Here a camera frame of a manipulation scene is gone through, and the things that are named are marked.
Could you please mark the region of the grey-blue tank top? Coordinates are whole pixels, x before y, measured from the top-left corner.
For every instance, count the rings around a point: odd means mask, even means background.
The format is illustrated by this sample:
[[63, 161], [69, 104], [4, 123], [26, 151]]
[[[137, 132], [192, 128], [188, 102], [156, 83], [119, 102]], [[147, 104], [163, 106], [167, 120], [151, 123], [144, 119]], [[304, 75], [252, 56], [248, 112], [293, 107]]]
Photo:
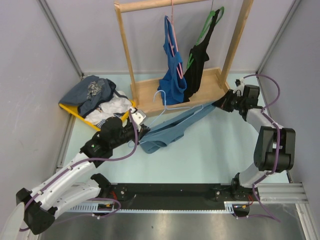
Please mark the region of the grey-blue tank top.
[[207, 103], [193, 107], [166, 120], [152, 127], [139, 141], [139, 145], [147, 154], [152, 154], [160, 148], [165, 148], [181, 139], [187, 128], [207, 116], [215, 108], [212, 103]]

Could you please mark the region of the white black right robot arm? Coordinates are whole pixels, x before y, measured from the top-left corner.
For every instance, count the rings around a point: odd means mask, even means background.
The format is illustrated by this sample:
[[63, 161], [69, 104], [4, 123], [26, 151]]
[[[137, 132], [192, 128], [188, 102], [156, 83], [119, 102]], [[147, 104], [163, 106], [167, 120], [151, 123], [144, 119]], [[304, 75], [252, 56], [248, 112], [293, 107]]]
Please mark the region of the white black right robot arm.
[[258, 133], [253, 163], [231, 180], [230, 194], [237, 201], [250, 199], [260, 182], [275, 173], [291, 170], [294, 165], [296, 132], [268, 116], [258, 105], [259, 95], [258, 86], [240, 84], [213, 103], [228, 113], [238, 111]]

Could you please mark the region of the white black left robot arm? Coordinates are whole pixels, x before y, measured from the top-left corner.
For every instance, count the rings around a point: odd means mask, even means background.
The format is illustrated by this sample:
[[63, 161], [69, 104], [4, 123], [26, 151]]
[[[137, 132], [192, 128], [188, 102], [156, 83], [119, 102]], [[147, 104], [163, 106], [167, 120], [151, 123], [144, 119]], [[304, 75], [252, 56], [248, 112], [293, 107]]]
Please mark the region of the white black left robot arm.
[[126, 125], [118, 117], [111, 117], [102, 125], [100, 131], [85, 143], [68, 165], [61, 168], [37, 187], [28, 190], [20, 189], [16, 193], [17, 204], [24, 203], [23, 221], [34, 235], [46, 231], [54, 221], [67, 209], [83, 201], [98, 198], [105, 200], [110, 196], [111, 184], [100, 173], [92, 175], [90, 181], [69, 188], [77, 179], [97, 169], [105, 162], [117, 162], [129, 158], [133, 152], [125, 156], [113, 158], [113, 150], [133, 141], [138, 144], [150, 129], [143, 123], [144, 113], [129, 113]]

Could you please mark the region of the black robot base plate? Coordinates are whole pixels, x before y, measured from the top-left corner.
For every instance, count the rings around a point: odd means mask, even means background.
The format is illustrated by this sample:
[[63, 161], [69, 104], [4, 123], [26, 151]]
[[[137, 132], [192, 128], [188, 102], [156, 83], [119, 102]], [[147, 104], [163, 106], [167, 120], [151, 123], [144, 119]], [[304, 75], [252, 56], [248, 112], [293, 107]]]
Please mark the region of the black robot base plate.
[[250, 188], [220, 183], [114, 183], [109, 191], [130, 212], [213, 212], [255, 200]]

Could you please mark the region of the light blue wire hanger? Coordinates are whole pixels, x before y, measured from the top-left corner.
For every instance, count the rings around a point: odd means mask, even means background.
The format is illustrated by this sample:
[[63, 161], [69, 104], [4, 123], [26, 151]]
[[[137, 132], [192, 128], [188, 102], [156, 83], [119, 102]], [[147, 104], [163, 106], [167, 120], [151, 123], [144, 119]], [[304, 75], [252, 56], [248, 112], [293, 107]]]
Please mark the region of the light blue wire hanger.
[[[154, 123], [157, 121], [158, 118], [160, 118], [164, 113], [167, 113], [168, 111], [180, 111], [180, 110], [191, 110], [191, 109], [194, 109], [194, 108], [197, 108], [197, 107], [201, 107], [200, 110], [197, 110], [194, 112], [194, 114], [198, 113], [199, 111], [201, 111], [203, 108], [204, 108], [204, 105], [203, 104], [198, 104], [198, 105], [195, 105], [193, 107], [189, 107], [189, 106], [183, 106], [183, 107], [171, 107], [171, 108], [168, 108], [167, 106], [167, 101], [166, 101], [166, 92], [164, 90], [157, 90], [155, 93], [154, 93], [154, 96], [153, 96], [153, 102], [155, 102], [155, 99], [156, 99], [156, 95], [158, 93], [163, 93], [164, 95], [164, 109], [163, 111], [150, 123], [148, 124], [147, 126], [151, 129], [151, 127], [154, 125]], [[127, 146], [129, 148], [133, 148], [134, 146], [132, 145], [131, 146], [131, 143], [134, 143], [134, 141], [129, 141], [129, 143], [127, 144]]]

